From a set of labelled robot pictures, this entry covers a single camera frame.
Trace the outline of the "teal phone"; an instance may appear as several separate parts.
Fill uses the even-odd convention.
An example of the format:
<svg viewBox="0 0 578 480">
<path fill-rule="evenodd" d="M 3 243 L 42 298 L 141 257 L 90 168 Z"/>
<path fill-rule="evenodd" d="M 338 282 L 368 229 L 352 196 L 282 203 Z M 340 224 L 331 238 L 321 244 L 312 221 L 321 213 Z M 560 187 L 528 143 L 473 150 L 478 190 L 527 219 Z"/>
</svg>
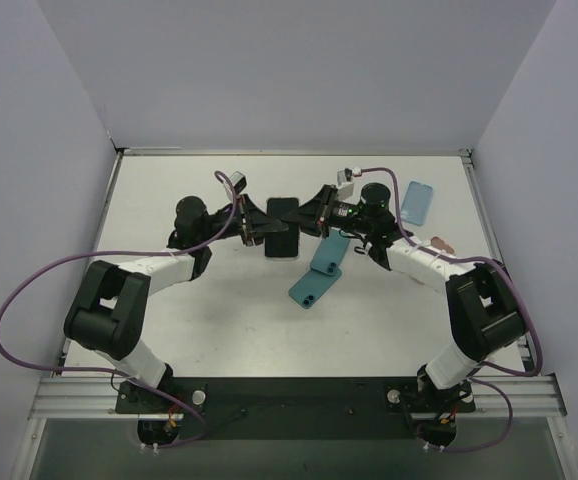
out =
<svg viewBox="0 0 578 480">
<path fill-rule="evenodd" d="M 310 269 L 289 290 L 289 297 L 303 309 L 310 309 L 342 276 L 340 269 L 332 275 Z"/>
</svg>

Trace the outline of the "light blue phone case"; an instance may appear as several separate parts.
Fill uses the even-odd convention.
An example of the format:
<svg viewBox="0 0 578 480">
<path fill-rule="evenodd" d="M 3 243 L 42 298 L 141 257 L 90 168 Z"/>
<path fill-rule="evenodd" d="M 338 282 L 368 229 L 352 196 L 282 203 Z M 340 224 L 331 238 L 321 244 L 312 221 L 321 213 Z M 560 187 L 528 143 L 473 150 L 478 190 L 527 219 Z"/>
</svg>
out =
<svg viewBox="0 0 578 480">
<path fill-rule="evenodd" d="M 434 190 L 430 185 L 411 181 L 401 204 L 403 222 L 423 226 L 433 199 Z"/>
</svg>

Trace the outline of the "pink phone case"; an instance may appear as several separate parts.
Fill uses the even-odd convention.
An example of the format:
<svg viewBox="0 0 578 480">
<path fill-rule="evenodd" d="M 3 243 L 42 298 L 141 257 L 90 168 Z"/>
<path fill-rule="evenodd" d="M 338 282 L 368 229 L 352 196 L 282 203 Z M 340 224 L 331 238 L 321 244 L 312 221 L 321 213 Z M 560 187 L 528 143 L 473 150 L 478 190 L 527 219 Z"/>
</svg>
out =
<svg viewBox="0 0 578 480">
<path fill-rule="evenodd" d="M 438 236 L 434 236 L 430 239 L 430 245 L 441 252 L 445 252 L 449 255 L 454 255 L 455 254 L 455 249 L 449 245 L 445 240 L 443 240 L 442 238 L 438 237 Z"/>
</svg>

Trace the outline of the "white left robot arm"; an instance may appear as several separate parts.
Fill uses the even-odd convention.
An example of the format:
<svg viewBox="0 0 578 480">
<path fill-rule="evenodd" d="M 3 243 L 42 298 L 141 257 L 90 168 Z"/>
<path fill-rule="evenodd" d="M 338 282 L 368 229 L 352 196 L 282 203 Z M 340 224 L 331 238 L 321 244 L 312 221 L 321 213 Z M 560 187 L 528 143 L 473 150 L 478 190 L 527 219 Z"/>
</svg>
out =
<svg viewBox="0 0 578 480">
<path fill-rule="evenodd" d="M 238 237 L 246 246 L 257 246 L 287 229 L 246 194 L 213 214 L 199 197 L 187 196 L 176 205 L 166 250 L 121 264 L 90 264 L 66 316 L 64 334 L 141 383 L 138 398 L 148 409 L 165 410 L 174 398 L 173 373 L 141 339 L 148 298 L 199 278 L 212 257 L 210 239 Z"/>
</svg>

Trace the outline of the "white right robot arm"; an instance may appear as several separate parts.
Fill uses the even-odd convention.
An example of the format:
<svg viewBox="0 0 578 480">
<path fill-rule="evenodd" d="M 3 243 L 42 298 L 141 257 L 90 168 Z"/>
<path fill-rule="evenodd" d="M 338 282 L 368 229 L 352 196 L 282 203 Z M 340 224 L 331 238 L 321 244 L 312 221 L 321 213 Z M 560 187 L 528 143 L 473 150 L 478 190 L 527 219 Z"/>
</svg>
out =
<svg viewBox="0 0 578 480">
<path fill-rule="evenodd" d="M 498 263 L 459 263 L 414 240 L 400 229 L 389 209 L 390 200 L 390 189 L 381 183 L 363 186 L 357 204 L 341 201 L 339 190 L 325 185 L 314 198 L 280 219 L 314 237 L 325 238 L 334 230 L 360 237 L 377 265 L 445 296 L 451 340 L 421 367 L 418 377 L 421 391 L 450 390 L 480 369 L 490 355 L 523 336 L 525 319 Z"/>
</svg>

